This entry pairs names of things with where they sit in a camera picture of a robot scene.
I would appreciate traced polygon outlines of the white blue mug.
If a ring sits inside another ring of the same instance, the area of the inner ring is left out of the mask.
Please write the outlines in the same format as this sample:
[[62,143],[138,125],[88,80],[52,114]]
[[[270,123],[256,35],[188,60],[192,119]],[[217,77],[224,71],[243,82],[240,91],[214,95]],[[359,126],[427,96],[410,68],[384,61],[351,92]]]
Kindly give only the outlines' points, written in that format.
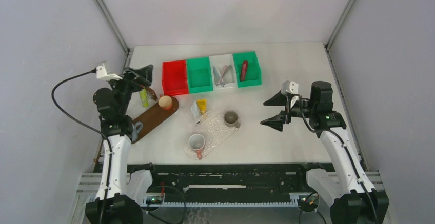
[[143,124],[141,122],[137,122],[133,124],[133,132],[132,132],[132,143],[136,142],[139,137],[139,132],[142,129]]

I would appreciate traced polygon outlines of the clear holder with wooden ends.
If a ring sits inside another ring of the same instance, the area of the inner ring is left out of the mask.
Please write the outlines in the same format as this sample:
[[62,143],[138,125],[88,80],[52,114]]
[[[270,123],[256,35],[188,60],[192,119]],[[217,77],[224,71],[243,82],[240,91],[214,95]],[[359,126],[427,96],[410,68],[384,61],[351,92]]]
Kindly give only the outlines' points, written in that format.
[[131,115],[133,118],[147,111],[151,106],[153,106],[157,102],[157,95],[154,92],[154,90],[151,89],[150,87],[147,87],[145,89],[147,91],[149,107],[148,108],[142,107],[139,92],[133,93],[127,110],[127,113]]

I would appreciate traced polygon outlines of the white toothpaste tube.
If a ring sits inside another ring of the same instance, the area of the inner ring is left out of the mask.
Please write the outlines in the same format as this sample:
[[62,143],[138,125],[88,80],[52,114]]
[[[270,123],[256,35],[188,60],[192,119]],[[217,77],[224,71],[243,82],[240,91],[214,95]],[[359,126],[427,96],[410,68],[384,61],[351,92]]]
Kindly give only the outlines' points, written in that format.
[[197,126],[201,123],[202,115],[200,114],[200,111],[197,107],[196,100],[193,101],[190,111],[192,113],[193,124]]

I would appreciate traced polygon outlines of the pink toothbrush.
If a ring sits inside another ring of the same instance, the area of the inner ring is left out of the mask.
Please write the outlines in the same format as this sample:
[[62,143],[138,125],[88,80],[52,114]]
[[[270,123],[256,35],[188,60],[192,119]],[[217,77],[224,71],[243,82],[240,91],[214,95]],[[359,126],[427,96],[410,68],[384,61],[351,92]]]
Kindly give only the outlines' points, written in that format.
[[220,79],[218,80],[218,83],[217,83],[218,86],[222,86],[223,87],[225,85],[225,81],[223,80],[223,78],[224,78],[224,76],[225,76],[225,74],[227,72],[227,69],[228,69],[227,65],[224,65],[222,67],[222,70],[219,73]]

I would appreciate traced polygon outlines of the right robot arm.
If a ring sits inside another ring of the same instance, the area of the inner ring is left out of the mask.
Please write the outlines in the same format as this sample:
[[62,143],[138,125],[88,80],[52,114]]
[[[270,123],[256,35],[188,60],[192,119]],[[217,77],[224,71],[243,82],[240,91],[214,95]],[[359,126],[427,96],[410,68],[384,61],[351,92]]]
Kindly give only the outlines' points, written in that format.
[[354,151],[342,115],[333,110],[333,89],[329,82],[311,84],[309,98],[299,94],[296,82],[285,81],[281,90],[265,101],[265,106],[283,106],[278,115],[261,121],[262,125],[282,131],[292,118],[301,118],[326,148],[338,182],[323,169],[311,169],[296,177],[302,191],[314,189],[329,206],[332,223],[382,223],[389,198],[378,191],[364,171]]

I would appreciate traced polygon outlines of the green yellow toothpaste tube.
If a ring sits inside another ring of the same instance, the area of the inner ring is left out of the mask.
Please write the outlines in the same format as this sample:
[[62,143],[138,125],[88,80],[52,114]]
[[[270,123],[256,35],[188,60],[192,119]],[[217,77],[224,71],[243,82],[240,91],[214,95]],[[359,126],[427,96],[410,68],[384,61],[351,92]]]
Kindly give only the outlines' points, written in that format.
[[148,103],[148,96],[147,96],[147,91],[146,91],[146,89],[142,89],[142,90],[139,92],[139,96],[140,96],[140,100],[141,100],[142,107],[144,107],[144,108],[148,108],[148,107],[149,107],[149,103]]

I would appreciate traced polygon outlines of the red toothpaste tube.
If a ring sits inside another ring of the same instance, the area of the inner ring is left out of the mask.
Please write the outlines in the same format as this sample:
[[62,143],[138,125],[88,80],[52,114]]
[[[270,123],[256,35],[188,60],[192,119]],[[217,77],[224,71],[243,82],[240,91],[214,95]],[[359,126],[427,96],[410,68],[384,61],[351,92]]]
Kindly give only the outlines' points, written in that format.
[[248,69],[249,62],[247,60],[244,60],[241,67],[241,73],[240,73],[240,81],[243,82],[246,79],[247,69]]

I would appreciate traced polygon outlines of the beige cup orange handle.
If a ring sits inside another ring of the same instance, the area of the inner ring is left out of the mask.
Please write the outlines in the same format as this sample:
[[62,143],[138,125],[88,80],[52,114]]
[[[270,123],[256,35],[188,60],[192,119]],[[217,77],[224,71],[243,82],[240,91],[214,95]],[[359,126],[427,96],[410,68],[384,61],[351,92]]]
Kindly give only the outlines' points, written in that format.
[[171,96],[168,96],[168,95],[161,96],[161,97],[159,98],[159,100],[158,100],[158,105],[159,105],[163,110],[166,110],[166,111],[171,110],[172,107],[173,107],[173,100],[172,100],[172,97],[171,97]]

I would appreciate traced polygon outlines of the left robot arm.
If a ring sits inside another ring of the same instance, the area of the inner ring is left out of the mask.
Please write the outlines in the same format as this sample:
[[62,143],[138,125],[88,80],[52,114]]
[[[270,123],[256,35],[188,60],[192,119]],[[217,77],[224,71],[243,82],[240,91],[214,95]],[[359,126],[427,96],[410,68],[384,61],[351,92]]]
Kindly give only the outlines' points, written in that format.
[[105,65],[100,65],[96,73],[110,87],[93,95],[105,143],[104,162],[100,187],[95,200],[86,204],[85,216],[90,223],[142,223],[142,207],[127,195],[127,159],[134,128],[126,113],[132,94],[151,86],[153,65],[127,68],[122,75],[108,74]]

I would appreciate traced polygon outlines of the grey ceramic mug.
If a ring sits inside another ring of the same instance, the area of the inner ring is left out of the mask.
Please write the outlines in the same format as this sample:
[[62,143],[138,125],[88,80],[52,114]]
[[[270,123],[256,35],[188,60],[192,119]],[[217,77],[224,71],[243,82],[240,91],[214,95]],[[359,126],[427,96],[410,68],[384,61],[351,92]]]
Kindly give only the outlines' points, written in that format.
[[230,128],[240,128],[239,116],[235,111],[227,111],[224,113],[224,124]]

